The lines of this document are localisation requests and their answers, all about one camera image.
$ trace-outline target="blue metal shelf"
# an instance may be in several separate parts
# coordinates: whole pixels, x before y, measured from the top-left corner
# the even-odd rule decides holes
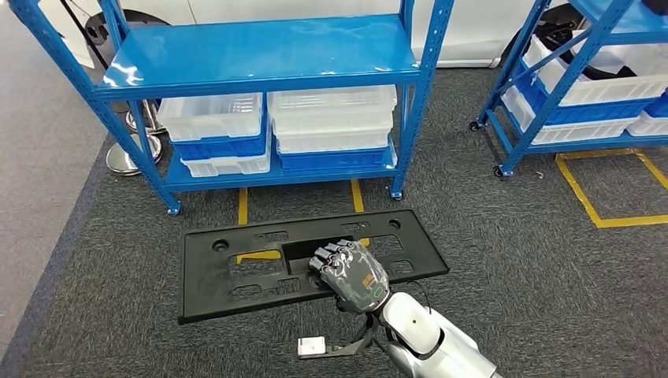
[[[172,155],[169,170],[165,176],[165,187],[170,191],[205,191],[234,187],[261,187],[289,183],[313,183],[350,179],[372,179],[390,177],[396,174],[396,154],[394,150],[384,156],[384,165],[368,169],[321,169],[310,171],[284,171],[276,153],[276,140],[272,141],[271,168],[269,172],[257,175],[221,175],[215,177],[191,176],[187,167],[180,162],[178,154]]]
[[[613,0],[569,0],[570,4],[592,23],[600,20]],[[668,16],[659,16],[640,0],[624,13],[613,31],[602,41],[606,45],[664,43],[668,40]]]
[[[553,51],[552,54],[545,57],[543,60],[536,63],[533,67],[522,67],[521,56],[526,51],[529,45],[531,35],[536,26],[540,22],[543,12],[550,3],[550,0],[536,0],[529,16],[527,17],[524,26],[520,30],[518,37],[513,45],[505,64],[501,70],[501,74],[494,84],[492,93],[488,96],[483,109],[478,118],[470,124],[472,130],[477,130],[490,124],[492,129],[499,137],[503,149],[507,152],[507,156],[502,164],[495,167],[495,174],[497,176],[510,176],[513,174],[513,169],[517,163],[526,154],[547,154],[558,153],[575,150],[595,150],[603,148],[619,148],[619,147],[639,147],[639,146],[662,146],[668,144],[668,135],[659,136],[633,136],[628,132],[616,138],[605,139],[588,139],[577,142],[565,143],[549,143],[533,145],[533,140],[540,133],[543,127],[550,127],[550,119],[558,116],[559,104],[563,100],[568,90],[573,86],[573,83],[582,74],[588,63],[594,58],[596,53],[604,44],[630,44],[630,43],[665,43],[668,42],[668,17],[659,17],[646,9],[640,3],[640,0],[569,0],[573,6],[583,13],[591,22],[592,25],[582,32],[578,37],[571,39],[568,43]],[[532,72],[545,66],[547,62],[557,58],[564,51],[569,50],[576,43],[583,42],[580,52],[570,62],[568,68],[562,75],[562,78],[555,85],[551,93],[547,93],[544,88],[537,87],[541,92],[539,101],[534,101],[536,104],[531,104],[535,117],[527,126],[525,131],[522,131],[519,123],[512,113],[501,101],[501,96],[508,87],[517,84],[518,89],[522,92],[522,88],[526,92],[525,95],[531,97],[529,93],[532,89],[531,76]],[[650,102],[651,100],[637,100],[626,101],[625,106],[642,106],[642,102]],[[624,105],[622,102],[616,103],[615,106]],[[592,114],[578,114],[580,120],[571,120],[570,122],[579,122],[583,119],[600,120],[602,109],[606,108],[607,117],[622,117],[619,111],[623,109],[615,109],[609,112],[608,106],[610,104],[602,104],[592,106]],[[512,143],[508,135],[501,127],[494,111],[501,107],[506,113],[511,123],[511,129],[515,134],[516,143]],[[586,106],[573,106],[573,108],[582,108]]]
[[[95,93],[196,96],[408,83],[419,75],[396,14],[157,26],[129,32]]]
[[[130,29],[117,0],[100,0],[117,54],[97,85],[46,19],[39,0],[9,0],[9,7],[136,163],[168,212],[177,214],[180,203],[175,191],[352,178],[390,176],[390,195],[401,199],[453,1],[434,1],[418,65],[410,48],[414,0],[402,0],[397,14],[137,29]],[[273,152],[266,174],[193,178],[176,153],[162,177],[147,148],[139,110],[139,100],[146,98],[381,84],[402,85],[400,154],[374,169],[286,172]],[[120,123],[110,100],[128,101],[143,148]]]

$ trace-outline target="metal stand base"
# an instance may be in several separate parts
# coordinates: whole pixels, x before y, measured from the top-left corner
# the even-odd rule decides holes
[[[163,132],[166,132],[167,129],[164,128],[161,124],[158,123],[158,120],[155,118],[155,114],[157,113],[157,109],[155,106],[155,102],[153,101],[147,101],[147,100],[142,100],[142,107],[143,110],[146,112],[146,116],[148,119],[148,124],[146,126],[147,134],[148,135],[157,135],[157,134],[162,134]],[[135,119],[132,116],[132,112],[127,112],[125,114],[125,123],[126,125],[133,131],[137,132],[137,124],[135,123]]]
[[[137,143],[137,146],[141,148],[139,135],[133,134],[132,139]],[[153,161],[158,163],[162,157],[162,143],[160,142],[160,139],[152,135],[148,135],[148,142],[150,144],[150,152],[151,156],[153,156]],[[106,153],[106,166],[113,172],[122,176],[134,176],[139,174],[139,170],[135,163],[132,162],[128,153],[123,151],[118,143],[111,146]]]

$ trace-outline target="shelf leg foot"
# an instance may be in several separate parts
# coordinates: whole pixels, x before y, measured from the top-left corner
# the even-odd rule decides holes
[[[172,204],[167,207],[167,214],[169,215],[179,215],[181,212],[181,201],[176,201],[176,205]]]
[[[479,124],[477,120],[472,120],[471,123],[469,124],[469,129],[472,132],[477,132],[478,130],[480,130],[483,127],[484,126]]]
[[[397,201],[401,201],[403,199],[403,191],[393,191],[390,189],[390,197],[392,199],[395,199]]]
[[[494,176],[496,177],[508,177],[512,175],[513,171],[509,169],[504,169],[503,165],[497,165],[496,167],[494,167]]]

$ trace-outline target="black license plate bracket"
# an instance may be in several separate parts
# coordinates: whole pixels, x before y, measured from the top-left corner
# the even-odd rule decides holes
[[[447,273],[438,248],[410,209],[187,232],[181,246],[179,324],[333,296],[334,292],[308,269],[315,250],[341,239],[365,244],[372,240],[371,251],[384,249],[373,245],[373,238],[386,235],[396,237],[403,248],[399,253],[377,255],[391,284]],[[230,261],[239,263],[249,254],[265,258],[280,255],[278,270],[233,276]]]

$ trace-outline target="yellow floor tape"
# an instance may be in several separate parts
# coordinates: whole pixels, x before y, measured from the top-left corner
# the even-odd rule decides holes
[[[239,189],[239,225],[248,223],[248,189],[241,187]],[[280,252],[277,250],[263,250],[262,252],[254,252],[252,254],[238,254],[236,256],[236,264],[241,264],[244,258],[254,260],[278,260],[280,259]]]
[[[364,213],[364,202],[362,202],[362,191],[359,190],[359,180],[351,180],[351,191],[353,193],[353,206],[356,213]],[[359,240],[363,246],[370,246],[371,240],[369,238],[362,238]]]
[[[362,192],[359,190],[359,181],[357,179],[351,180],[351,191],[353,194],[353,206],[356,213],[364,213],[364,202],[362,202]],[[245,187],[239,189],[239,225],[248,223],[248,190]],[[361,239],[363,246],[370,246],[371,240],[368,238]],[[239,254],[236,256],[236,264],[241,264],[244,258],[255,260],[278,260],[280,259],[280,252],[278,250],[263,250],[262,252],[254,252],[252,254]]]
[[[613,228],[613,227],[628,227],[628,226],[641,226],[647,224],[664,224],[668,223],[668,214],[663,215],[651,215],[646,217],[621,217],[621,218],[608,218],[602,219],[599,217],[599,214],[592,206],[592,203],[589,201],[585,193],[582,191],[580,184],[577,183],[573,173],[570,172],[568,166],[566,165],[566,160],[574,159],[584,159],[584,158],[601,158],[605,156],[616,156],[616,155],[636,155],[645,166],[649,169],[651,174],[656,177],[656,179],[663,185],[663,187],[668,191],[668,180],[666,177],[656,168],[656,166],[649,160],[647,155],[645,155],[642,150],[635,148],[622,148],[616,150],[596,150],[596,151],[585,151],[585,152],[572,152],[567,154],[557,154],[555,161],[557,167],[563,174],[566,181],[573,192],[577,196],[577,199],[582,202],[584,210],[587,212],[589,217],[592,219],[592,222],[597,228]]]

